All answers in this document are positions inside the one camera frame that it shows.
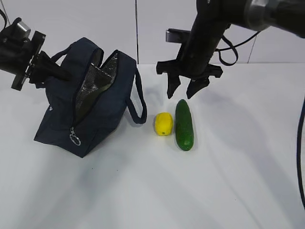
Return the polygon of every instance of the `green cucumber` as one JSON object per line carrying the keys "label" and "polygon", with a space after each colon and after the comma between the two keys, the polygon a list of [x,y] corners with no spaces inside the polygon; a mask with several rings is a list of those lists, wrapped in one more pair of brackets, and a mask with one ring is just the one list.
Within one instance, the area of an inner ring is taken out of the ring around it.
{"label": "green cucumber", "polygon": [[175,131],[180,149],[189,151],[194,145],[194,130],[190,108],[184,99],[176,107]]}

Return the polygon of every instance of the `bag strap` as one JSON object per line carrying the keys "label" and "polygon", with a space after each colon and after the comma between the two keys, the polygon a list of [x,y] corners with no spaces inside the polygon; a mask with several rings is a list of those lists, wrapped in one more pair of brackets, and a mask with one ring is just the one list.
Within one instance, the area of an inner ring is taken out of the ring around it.
{"label": "bag strap", "polygon": [[67,55],[70,49],[71,49],[71,45],[68,48],[66,48],[65,50],[52,56],[51,60],[54,62],[57,62],[62,56]]}
{"label": "bag strap", "polygon": [[127,103],[127,107],[129,109],[129,112],[130,112],[130,115],[132,116],[133,121],[136,124],[144,124],[144,123],[146,123],[146,120],[147,120],[147,106],[146,106],[146,103],[144,101],[141,76],[140,76],[140,73],[139,73],[138,69],[135,72],[135,85],[137,87],[139,98],[140,98],[140,101],[141,101],[142,107],[143,107],[143,111],[142,111],[141,117],[138,116],[138,114],[137,114],[137,112],[136,112],[136,110],[134,108],[134,105],[133,105],[133,103],[132,103],[130,98],[128,98],[126,100],[126,103]]}

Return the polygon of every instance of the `insulated lunch bag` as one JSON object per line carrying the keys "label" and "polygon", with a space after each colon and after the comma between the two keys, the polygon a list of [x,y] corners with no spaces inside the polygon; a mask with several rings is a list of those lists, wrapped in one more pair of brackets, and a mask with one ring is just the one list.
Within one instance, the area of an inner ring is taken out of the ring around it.
{"label": "insulated lunch bag", "polygon": [[[135,123],[146,122],[136,61],[115,50],[100,67],[103,54],[97,45],[82,38],[52,57],[56,62],[66,55],[61,67],[73,78],[65,82],[50,77],[44,83],[50,106],[35,141],[84,157],[117,128],[127,107]],[[130,99],[134,78],[143,107],[141,116]]]}

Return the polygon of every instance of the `yellow lemon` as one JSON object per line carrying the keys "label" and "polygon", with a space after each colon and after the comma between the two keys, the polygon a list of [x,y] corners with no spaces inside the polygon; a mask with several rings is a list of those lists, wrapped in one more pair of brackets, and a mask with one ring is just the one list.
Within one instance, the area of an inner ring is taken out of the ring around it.
{"label": "yellow lemon", "polygon": [[156,116],[154,123],[155,131],[160,136],[167,136],[172,133],[173,118],[170,113],[160,113]]}

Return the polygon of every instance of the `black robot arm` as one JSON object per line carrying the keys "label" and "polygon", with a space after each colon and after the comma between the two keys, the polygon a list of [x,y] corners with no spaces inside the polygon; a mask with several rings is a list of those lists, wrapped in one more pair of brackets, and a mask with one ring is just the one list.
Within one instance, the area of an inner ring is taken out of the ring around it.
{"label": "black robot arm", "polygon": [[176,60],[157,64],[158,74],[168,74],[169,98],[180,85],[179,76],[191,79],[188,98],[209,85],[210,75],[221,76],[221,67],[209,61],[231,24],[254,31],[275,26],[305,38],[303,0],[197,0],[197,12],[191,31],[167,31],[167,42],[181,43]]}
{"label": "black robot arm", "polygon": [[30,40],[31,30],[21,18],[6,27],[6,16],[1,10],[0,15],[5,20],[4,29],[0,32],[0,69],[16,75],[13,89],[20,91],[27,78],[30,83],[41,87],[50,76],[65,81],[71,78],[71,75],[53,62],[45,52],[40,52],[46,35],[35,31]]}

